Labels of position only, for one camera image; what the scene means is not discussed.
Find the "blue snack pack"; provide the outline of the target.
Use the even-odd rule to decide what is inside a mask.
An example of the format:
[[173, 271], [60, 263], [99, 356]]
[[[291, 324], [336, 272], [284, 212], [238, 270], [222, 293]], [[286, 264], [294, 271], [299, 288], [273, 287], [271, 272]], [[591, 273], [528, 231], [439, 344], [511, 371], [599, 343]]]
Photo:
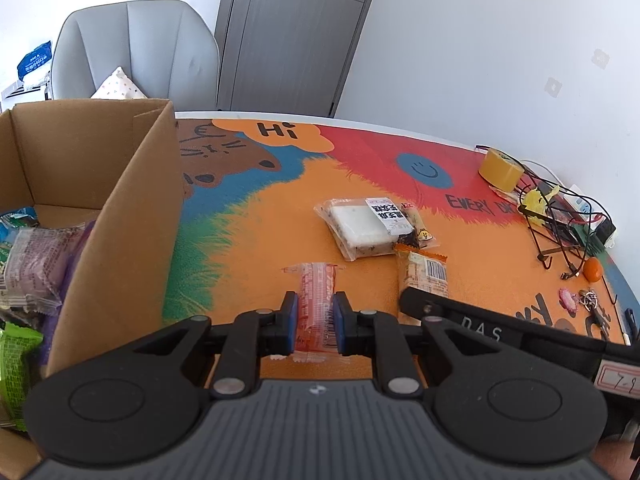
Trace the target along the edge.
[[5, 212], [0, 216], [0, 240], [8, 242], [19, 229], [39, 226], [37, 213], [32, 207]]

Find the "cardboard box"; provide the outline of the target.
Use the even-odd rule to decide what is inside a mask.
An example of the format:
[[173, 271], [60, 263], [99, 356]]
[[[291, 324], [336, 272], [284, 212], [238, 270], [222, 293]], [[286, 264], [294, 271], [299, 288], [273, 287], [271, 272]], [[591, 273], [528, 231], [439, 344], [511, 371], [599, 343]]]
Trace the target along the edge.
[[32, 206], [50, 229], [93, 224], [48, 375], [160, 329], [182, 202], [171, 102], [57, 100], [2, 114], [2, 210]]

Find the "yellow tape roll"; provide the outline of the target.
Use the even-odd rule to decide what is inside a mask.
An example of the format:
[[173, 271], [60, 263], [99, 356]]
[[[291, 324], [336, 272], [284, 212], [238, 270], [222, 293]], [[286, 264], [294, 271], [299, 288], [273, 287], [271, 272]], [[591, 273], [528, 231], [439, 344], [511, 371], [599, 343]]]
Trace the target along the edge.
[[524, 169], [513, 158], [490, 148], [478, 168], [478, 174], [493, 188], [510, 193], [520, 183]]

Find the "bunch of keys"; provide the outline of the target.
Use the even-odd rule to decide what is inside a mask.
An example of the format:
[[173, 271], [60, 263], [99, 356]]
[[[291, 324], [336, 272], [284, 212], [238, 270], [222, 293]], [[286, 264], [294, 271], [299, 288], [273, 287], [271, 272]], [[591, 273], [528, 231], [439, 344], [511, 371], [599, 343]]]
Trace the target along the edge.
[[611, 319], [602, 309], [597, 293], [593, 289], [581, 289], [578, 292], [578, 302], [587, 311], [585, 319], [587, 335], [609, 341]]

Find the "purple long snack bag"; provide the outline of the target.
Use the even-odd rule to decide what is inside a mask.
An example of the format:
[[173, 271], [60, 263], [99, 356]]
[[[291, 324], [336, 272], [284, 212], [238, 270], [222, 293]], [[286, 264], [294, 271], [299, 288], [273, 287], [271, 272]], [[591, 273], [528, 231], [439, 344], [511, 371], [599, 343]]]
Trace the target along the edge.
[[[67, 266], [63, 276], [63, 281], [60, 287], [61, 301], [64, 301], [66, 298], [68, 289], [70, 288], [70, 282], [73, 279], [76, 266], [78, 265], [79, 258], [87, 244], [88, 237], [95, 223], [96, 222], [92, 220], [85, 224], [81, 237], [78, 240], [78, 244], [70, 254], [70, 258], [67, 261]], [[42, 326], [43, 341], [42, 341], [42, 344], [40, 344], [39, 353], [38, 353], [38, 365], [43, 370], [47, 367], [49, 362], [49, 356], [50, 356], [50, 351], [52, 347], [52, 340], [53, 340], [56, 326], [58, 325], [58, 319], [60, 318], [61, 312], [62, 312], [62, 308], [58, 308], [58, 310], [56, 310], [54, 315], [47, 316], [43, 322], [43, 326]]]

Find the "yellow crumpled bag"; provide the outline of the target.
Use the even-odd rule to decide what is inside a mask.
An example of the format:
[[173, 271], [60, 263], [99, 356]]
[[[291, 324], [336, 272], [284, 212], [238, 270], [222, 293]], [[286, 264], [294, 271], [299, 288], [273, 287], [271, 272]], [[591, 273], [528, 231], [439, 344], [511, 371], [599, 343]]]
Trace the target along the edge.
[[524, 211], [530, 214], [530, 218], [538, 221], [547, 217], [550, 200], [560, 192], [559, 185], [552, 186], [551, 190], [544, 194], [539, 188], [532, 188], [521, 199]]

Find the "green silver snack pack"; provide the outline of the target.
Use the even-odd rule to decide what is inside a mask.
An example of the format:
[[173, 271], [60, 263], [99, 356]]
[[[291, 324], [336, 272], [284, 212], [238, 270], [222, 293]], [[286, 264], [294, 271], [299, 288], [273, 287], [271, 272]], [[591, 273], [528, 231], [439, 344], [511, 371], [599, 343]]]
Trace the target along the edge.
[[6, 322], [1, 330], [1, 426], [26, 432], [23, 405], [32, 383], [30, 357], [43, 336], [29, 327]]

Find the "black peeler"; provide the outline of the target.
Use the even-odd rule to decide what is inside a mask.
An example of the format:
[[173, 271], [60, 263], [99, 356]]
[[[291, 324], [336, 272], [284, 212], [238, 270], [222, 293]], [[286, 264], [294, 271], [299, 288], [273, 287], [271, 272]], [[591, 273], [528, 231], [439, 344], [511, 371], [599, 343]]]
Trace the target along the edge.
[[639, 338], [639, 325], [634, 315], [634, 310], [628, 308], [625, 310], [624, 315], [629, 328], [629, 339], [634, 344]]

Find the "white rice cake pack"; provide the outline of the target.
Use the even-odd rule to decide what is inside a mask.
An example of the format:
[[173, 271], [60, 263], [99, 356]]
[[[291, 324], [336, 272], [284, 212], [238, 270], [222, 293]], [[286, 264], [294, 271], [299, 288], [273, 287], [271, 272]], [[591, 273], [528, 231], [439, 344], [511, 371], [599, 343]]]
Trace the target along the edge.
[[331, 198], [314, 207], [348, 262], [388, 256], [412, 226], [388, 197]]

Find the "small nut snack pack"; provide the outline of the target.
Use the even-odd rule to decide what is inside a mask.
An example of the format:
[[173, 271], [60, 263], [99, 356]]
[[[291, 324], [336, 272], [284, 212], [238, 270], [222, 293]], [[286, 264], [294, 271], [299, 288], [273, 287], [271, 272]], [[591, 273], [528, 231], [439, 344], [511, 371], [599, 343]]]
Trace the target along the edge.
[[439, 246], [437, 238], [427, 229], [416, 205], [401, 203], [399, 209], [412, 226], [409, 234], [398, 238], [399, 243], [419, 249], [432, 249]]

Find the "orange biscuit pack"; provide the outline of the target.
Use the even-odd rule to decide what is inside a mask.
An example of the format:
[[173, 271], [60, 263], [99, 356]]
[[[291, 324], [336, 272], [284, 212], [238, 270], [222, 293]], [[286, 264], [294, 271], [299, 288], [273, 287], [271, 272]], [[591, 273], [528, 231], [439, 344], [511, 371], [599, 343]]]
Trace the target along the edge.
[[394, 247], [397, 263], [398, 298], [409, 288], [449, 297], [447, 257], [405, 244]]

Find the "blue plastic bag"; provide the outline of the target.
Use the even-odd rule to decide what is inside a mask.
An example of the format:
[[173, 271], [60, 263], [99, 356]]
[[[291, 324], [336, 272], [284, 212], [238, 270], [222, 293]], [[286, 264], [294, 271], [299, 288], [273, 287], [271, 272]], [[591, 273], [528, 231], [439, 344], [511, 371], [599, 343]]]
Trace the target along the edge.
[[23, 56], [17, 64], [17, 78], [23, 81], [28, 74], [46, 65], [52, 60], [51, 41], [46, 41]]

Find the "pink flower keychain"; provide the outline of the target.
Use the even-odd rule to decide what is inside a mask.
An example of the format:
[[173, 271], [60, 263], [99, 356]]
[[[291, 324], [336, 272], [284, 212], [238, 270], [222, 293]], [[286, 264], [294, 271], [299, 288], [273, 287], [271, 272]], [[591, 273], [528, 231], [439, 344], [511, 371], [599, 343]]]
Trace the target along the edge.
[[561, 307], [574, 318], [578, 312], [578, 304], [574, 295], [567, 288], [558, 290], [559, 304]]

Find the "purple small snack pack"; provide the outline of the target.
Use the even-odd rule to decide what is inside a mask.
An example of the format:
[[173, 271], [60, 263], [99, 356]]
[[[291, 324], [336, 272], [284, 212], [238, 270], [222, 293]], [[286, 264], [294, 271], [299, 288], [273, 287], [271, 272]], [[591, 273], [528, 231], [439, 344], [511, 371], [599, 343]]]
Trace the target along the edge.
[[55, 315], [62, 306], [67, 267], [86, 225], [21, 228], [10, 237], [1, 265], [1, 310]]

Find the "red pink snack pack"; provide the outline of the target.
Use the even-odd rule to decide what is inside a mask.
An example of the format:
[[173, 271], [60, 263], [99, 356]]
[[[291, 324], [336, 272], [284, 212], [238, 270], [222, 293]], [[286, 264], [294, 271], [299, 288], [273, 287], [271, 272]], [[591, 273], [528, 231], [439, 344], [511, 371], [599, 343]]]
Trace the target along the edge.
[[282, 269], [299, 278], [294, 362], [334, 365], [349, 361], [337, 351], [332, 304], [337, 275], [344, 269], [327, 262], [297, 263]]

